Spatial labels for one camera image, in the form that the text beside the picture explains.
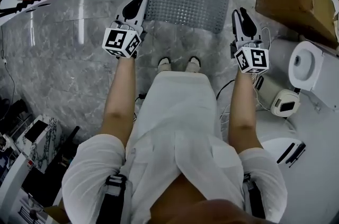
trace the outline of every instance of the white shirt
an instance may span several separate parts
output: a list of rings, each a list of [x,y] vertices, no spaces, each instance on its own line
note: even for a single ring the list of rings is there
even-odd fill
[[[181,173],[207,200],[225,199],[243,208],[244,172],[251,172],[266,219],[278,222],[286,208],[286,187],[269,153],[254,148],[237,155],[221,139],[215,95],[206,76],[163,72],[142,105],[127,157],[121,141],[110,135],[79,146],[63,179],[64,205],[73,224],[95,223],[102,186],[119,172],[132,148],[132,223],[147,223],[151,206]]]

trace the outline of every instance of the tile floor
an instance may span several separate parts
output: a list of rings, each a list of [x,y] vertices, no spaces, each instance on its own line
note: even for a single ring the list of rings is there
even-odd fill
[[[113,80],[117,60],[101,49],[104,30],[114,20],[115,1],[82,5],[81,14],[67,2],[60,10],[35,19],[14,18],[3,26],[8,69],[15,80],[15,98],[23,98],[35,116],[57,118],[65,129],[79,125],[83,141],[94,135],[101,124],[105,98]],[[162,22],[145,22],[148,32],[136,60],[137,93],[145,93],[156,75],[157,63],[170,56],[174,70],[183,70],[189,57],[201,59],[205,73],[217,93],[235,77],[237,65],[230,59],[232,11],[246,8],[271,31],[271,37],[289,30],[255,12],[255,0],[230,0],[224,30],[220,34]],[[263,33],[268,43],[266,31]],[[0,95],[11,97],[13,84],[0,67]],[[233,86],[219,100],[220,112],[230,104]],[[228,116],[222,120],[224,136]]]

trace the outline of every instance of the shoe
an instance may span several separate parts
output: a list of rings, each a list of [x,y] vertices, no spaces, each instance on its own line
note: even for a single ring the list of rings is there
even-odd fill
[[[200,71],[200,60],[197,57],[191,57],[185,71],[189,73],[198,73]]]
[[[162,58],[158,63],[158,73],[162,71],[171,71],[171,60],[168,57]]]

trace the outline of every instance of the white short sleeve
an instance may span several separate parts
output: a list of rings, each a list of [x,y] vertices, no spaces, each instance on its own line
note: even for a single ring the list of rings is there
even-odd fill
[[[72,224],[92,224],[99,215],[106,178],[118,173],[125,161],[122,142],[97,135],[79,145],[62,182],[63,200]]]
[[[261,148],[244,150],[239,157],[244,174],[251,174],[261,192],[266,219],[278,223],[287,205],[287,189],[277,163]]]

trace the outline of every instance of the forearm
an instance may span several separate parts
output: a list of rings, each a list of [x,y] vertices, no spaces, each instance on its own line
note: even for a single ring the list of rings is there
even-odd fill
[[[120,58],[107,96],[101,133],[118,137],[124,145],[133,128],[135,94],[135,60]]]
[[[230,108],[228,142],[237,153],[262,148],[256,136],[255,100],[250,74],[238,71]]]

